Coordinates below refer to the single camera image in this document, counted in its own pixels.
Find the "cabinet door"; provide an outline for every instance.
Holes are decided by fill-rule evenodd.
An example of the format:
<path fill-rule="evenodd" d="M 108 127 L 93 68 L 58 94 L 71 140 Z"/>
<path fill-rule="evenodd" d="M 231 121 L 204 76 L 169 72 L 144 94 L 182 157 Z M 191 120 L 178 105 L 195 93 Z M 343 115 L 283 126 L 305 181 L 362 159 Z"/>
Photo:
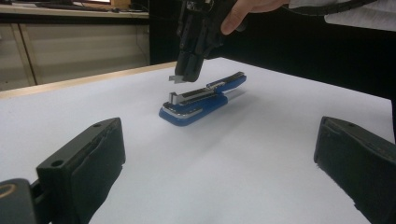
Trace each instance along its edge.
<path fill-rule="evenodd" d="M 149 65 L 147 25 L 24 24 L 38 84 Z"/>
<path fill-rule="evenodd" d="M 35 85 L 17 24 L 0 24 L 0 91 Z"/>

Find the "cabinet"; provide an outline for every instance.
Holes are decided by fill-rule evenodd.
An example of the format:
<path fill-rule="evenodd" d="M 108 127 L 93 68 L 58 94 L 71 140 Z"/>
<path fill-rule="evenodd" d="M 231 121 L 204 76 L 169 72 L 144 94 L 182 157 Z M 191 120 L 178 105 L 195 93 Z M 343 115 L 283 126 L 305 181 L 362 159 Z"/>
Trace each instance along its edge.
<path fill-rule="evenodd" d="M 149 65 L 147 25 L 25 24 L 37 84 Z"/>
<path fill-rule="evenodd" d="M 9 10 L 0 9 L 3 13 Z M 0 21 L 0 91 L 149 65 L 149 25 L 142 22 L 145 16 L 131 19 L 130 14 L 94 17 L 95 13 L 63 13 L 76 15 L 29 15 L 35 23 L 18 14 L 15 23 Z M 14 18 L 10 13 L 3 15 Z M 43 19 L 52 17 L 57 21 Z"/>
<path fill-rule="evenodd" d="M 0 24 L 0 91 L 35 85 L 18 24 Z"/>

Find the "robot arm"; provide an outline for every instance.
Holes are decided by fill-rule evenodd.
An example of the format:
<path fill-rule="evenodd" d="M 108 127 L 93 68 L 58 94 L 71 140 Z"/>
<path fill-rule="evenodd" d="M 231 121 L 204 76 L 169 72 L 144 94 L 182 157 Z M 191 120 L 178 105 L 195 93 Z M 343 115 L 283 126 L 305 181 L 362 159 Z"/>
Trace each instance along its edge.
<path fill-rule="evenodd" d="M 204 58 L 213 48 L 223 44 L 225 35 L 220 26 L 236 0 L 182 0 L 177 35 L 180 36 L 180 53 L 175 83 L 194 82 L 198 79 Z M 238 31 L 245 28 L 243 23 Z"/>

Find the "dark background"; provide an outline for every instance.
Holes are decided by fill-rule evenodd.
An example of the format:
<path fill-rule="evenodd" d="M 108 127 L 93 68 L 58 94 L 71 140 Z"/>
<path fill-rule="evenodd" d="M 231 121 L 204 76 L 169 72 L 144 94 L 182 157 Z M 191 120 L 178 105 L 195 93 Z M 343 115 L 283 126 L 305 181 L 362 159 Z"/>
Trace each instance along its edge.
<path fill-rule="evenodd" d="M 180 2 L 151 0 L 150 62 L 177 60 Z M 396 105 L 396 32 L 332 25 L 284 8 L 247 16 L 209 58 L 224 57 L 388 98 Z"/>

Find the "stapler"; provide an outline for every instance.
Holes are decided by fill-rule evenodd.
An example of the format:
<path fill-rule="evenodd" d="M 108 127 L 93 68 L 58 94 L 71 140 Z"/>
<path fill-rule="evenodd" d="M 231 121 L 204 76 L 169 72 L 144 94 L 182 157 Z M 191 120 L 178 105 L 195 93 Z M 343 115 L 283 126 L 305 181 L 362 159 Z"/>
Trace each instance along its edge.
<path fill-rule="evenodd" d="M 247 77 L 238 72 L 230 77 L 209 83 L 205 88 L 177 95 L 169 93 L 169 102 L 163 104 L 160 117 L 175 124 L 186 126 L 228 103 L 224 91 L 229 91 L 245 82 Z"/>

